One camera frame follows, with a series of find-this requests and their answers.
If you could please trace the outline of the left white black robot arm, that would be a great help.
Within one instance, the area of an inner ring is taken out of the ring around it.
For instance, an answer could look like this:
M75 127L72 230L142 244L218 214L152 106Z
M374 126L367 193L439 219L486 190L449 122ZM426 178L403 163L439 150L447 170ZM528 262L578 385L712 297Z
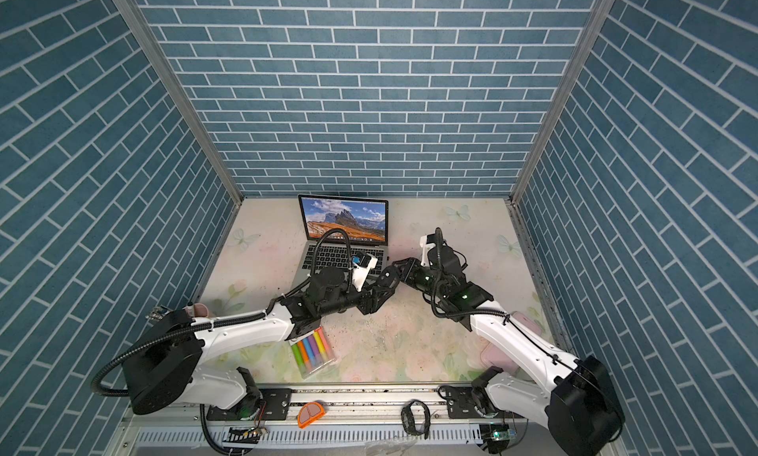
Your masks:
M313 270L308 278L274 298L261 311L221 318L175 310L164 316L137 343L96 371L91 390L126 398L134 414L148 415L174 403L213 406L256 416L263 395L252 372L205 369L205 363L258 343L296 341L315 332L324 317L351 308L363 315L377 312L393 296L407 270L394 262L368 279L377 260L349 252L344 268Z

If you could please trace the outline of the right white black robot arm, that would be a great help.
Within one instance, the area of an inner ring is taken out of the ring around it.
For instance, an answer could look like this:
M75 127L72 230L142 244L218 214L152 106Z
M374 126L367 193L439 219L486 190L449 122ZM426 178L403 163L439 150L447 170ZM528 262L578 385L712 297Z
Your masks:
M626 417L601 361L575 357L518 323L493 294L468 280L441 230L422 237L420 246L420 258L396 261L386 272L418 290L435 317L486 340L530 378L522 381L501 367L488 368L471 384L470 400L478 413L512 412L540 424L568 455L596 455L622 435Z

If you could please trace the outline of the silver laptop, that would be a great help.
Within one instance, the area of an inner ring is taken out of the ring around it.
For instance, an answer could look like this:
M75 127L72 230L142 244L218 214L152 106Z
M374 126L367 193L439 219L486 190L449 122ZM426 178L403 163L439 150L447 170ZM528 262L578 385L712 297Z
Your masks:
M360 254L377 260L367 277L376 280L380 276L389 264L389 201L300 195L298 202L306 245L295 285L308 278L312 264L315 270L335 266L346 272L355 264L353 257Z

